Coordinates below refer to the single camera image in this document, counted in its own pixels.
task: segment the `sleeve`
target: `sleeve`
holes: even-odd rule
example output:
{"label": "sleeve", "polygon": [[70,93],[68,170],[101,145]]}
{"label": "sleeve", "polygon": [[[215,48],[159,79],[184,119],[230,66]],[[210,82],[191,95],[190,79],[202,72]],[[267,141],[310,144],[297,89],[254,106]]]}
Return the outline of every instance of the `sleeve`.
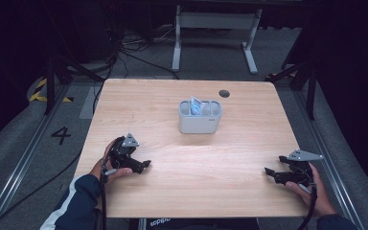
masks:
{"label": "sleeve", "polygon": [[44,221],[40,230],[94,229],[95,207],[101,195],[100,181],[92,174],[71,181],[55,211]]}
{"label": "sleeve", "polygon": [[317,230],[357,230],[357,227],[348,219],[342,216],[326,215],[316,222]]}

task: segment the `wooden table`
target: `wooden table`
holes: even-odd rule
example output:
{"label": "wooden table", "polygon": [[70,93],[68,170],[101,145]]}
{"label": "wooden table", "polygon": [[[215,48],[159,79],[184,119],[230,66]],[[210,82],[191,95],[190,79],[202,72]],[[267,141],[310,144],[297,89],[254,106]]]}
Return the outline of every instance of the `wooden table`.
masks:
{"label": "wooden table", "polygon": [[[229,98],[219,95],[221,89]],[[195,96],[219,101],[214,134],[183,134],[178,105]],[[269,82],[107,80],[77,166],[88,173],[113,139],[133,134],[132,154],[151,160],[142,174],[106,185],[114,218],[297,217],[303,201],[265,174],[288,171],[279,155],[298,144]]]}

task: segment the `white container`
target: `white container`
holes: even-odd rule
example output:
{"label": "white container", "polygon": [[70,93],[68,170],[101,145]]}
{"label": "white container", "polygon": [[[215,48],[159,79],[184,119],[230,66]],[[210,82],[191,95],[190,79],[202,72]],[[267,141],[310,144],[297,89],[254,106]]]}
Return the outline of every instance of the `white container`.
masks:
{"label": "white container", "polygon": [[222,109],[216,101],[205,103],[202,115],[192,115],[190,101],[183,101],[178,106],[179,128],[182,133],[214,133],[217,131]]}

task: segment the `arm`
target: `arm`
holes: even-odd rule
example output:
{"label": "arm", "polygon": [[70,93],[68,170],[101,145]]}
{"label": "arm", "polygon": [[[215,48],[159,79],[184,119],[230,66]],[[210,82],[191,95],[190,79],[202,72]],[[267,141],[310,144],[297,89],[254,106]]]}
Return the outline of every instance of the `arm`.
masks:
{"label": "arm", "polygon": [[[332,206],[330,200],[328,199],[327,192],[325,191],[324,183],[319,176],[318,170],[314,165],[310,163],[312,169],[313,181],[317,186],[318,199],[315,202],[314,212],[319,216],[317,221],[317,229],[341,229],[341,230],[351,230],[357,229],[354,224],[352,224],[348,219],[341,217],[337,211]],[[307,205],[311,204],[311,195],[302,190],[297,184],[293,182],[287,182],[286,187],[298,194],[303,198]]]}
{"label": "arm", "polygon": [[[104,156],[107,155],[112,144],[113,142],[107,146]],[[98,204],[97,198],[101,195],[102,162],[102,159],[99,160],[89,174],[73,179],[55,211],[46,219],[40,230],[94,229],[95,207]],[[107,162],[106,167],[111,169],[110,162]],[[119,169],[108,177],[108,182],[131,173],[131,169]]]}

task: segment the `hand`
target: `hand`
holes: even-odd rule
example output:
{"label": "hand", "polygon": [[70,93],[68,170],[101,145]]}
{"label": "hand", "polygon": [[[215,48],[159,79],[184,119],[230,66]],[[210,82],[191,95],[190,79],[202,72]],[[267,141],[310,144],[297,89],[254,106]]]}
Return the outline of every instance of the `hand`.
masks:
{"label": "hand", "polygon": [[[311,163],[310,167],[312,169],[313,181],[316,184],[318,195],[318,199],[316,199],[315,202],[315,209],[314,209],[315,213],[319,217],[336,214],[336,210],[334,209],[334,207],[332,206],[332,204],[328,199],[324,183],[322,182],[321,177],[319,176],[318,170]],[[302,197],[307,205],[311,204],[311,195],[309,195],[307,192],[301,189],[300,186],[298,186],[296,183],[288,181],[286,183],[286,187],[295,192],[296,194],[298,194],[300,197]]]}
{"label": "hand", "polygon": [[[115,140],[114,141],[112,141],[107,147],[106,147],[106,149],[105,149],[105,153],[103,154],[103,158],[102,159],[100,159],[96,164],[95,164],[95,166],[94,166],[94,168],[92,168],[92,170],[91,170],[91,172],[90,172],[90,174],[93,174],[93,175],[95,175],[95,177],[97,177],[98,178],[98,180],[100,180],[101,179],[101,165],[103,164],[103,161],[104,161],[104,159],[106,158],[106,155],[107,155],[107,153],[109,152],[109,150],[110,150],[110,148],[112,147],[112,145],[113,145],[113,143],[115,142]],[[106,162],[106,168],[108,169],[108,170],[111,170],[112,169],[112,166],[111,166],[111,164],[110,164],[110,161],[108,161],[108,162]],[[113,173],[113,174],[111,174],[111,175],[109,175],[108,176],[108,181],[107,182],[112,182],[112,181],[114,181],[116,178],[118,178],[118,177],[122,177],[122,176],[124,176],[124,175],[128,175],[128,174],[132,174],[132,169],[130,169],[130,168],[120,168],[120,169],[118,169],[118,171],[116,171],[115,173]]]}

